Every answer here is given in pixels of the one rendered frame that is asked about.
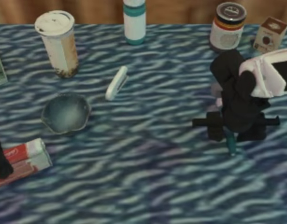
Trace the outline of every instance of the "cardboard box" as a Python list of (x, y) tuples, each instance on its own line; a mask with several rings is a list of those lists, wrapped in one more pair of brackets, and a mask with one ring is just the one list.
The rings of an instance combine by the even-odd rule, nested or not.
[(45, 144), (36, 139), (4, 151), (4, 155), (14, 168), (14, 172), (0, 186), (34, 174), (52, 166)]
[(286, 31), (287, 24), (273, 17), (268, 17), (260, 26), (253, 47), (262, 53), (277, 50)]

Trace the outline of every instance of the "cup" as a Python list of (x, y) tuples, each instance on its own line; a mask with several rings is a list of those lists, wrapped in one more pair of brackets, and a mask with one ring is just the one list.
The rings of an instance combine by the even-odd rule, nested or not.
[(78, 72), (74, 24), (74, 17), (61, 10), (44, 13), (35, 22), (51, 65), (61, 78), (71, 78)]

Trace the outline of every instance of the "jar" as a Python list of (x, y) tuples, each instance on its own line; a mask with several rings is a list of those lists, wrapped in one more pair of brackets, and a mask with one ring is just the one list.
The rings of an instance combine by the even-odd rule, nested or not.
[(225, 2), (217, 7), (210, 34), (214, 51), (231, 50), (239, 45), (246, 16), (245, 8), (235, 2)]
[(146, 34), (145, 0), (124, 0), (124, 32), (127, 43), (139, 45)]

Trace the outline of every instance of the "dark jar lid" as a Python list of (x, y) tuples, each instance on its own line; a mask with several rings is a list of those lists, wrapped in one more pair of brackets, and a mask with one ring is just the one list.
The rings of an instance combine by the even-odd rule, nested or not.
[(246, 16), (246, 9), (235, 2), (225, 2), (216, 9), (217, 18), (226, 24), (236, 25), (242, 23)]

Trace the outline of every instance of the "tablecloth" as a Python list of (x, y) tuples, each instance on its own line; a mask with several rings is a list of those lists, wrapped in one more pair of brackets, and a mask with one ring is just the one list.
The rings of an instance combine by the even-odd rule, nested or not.
[[(281, 118), (263, 142), (225, 142), (191, 127), (215, 104), (209, 25), (149, 25), (127, 45), (121, 25), (76, 25), (79, 73), (58, 78), (32, 25), (0, 25), (4, 149), (42, 138), (53, 167), (0, 188), (0, 224), (287, 224), (287, 96), (271, 100)], [(246, 26), (238, 50), (251, 47)], [(287, 35), (281, 46), (287, 47)], [(114, 101), (106, 89), (120, 66), (129, 79)], [(86, 97), (86, 128), (54, 135), (41, 123), (60, 93)]]

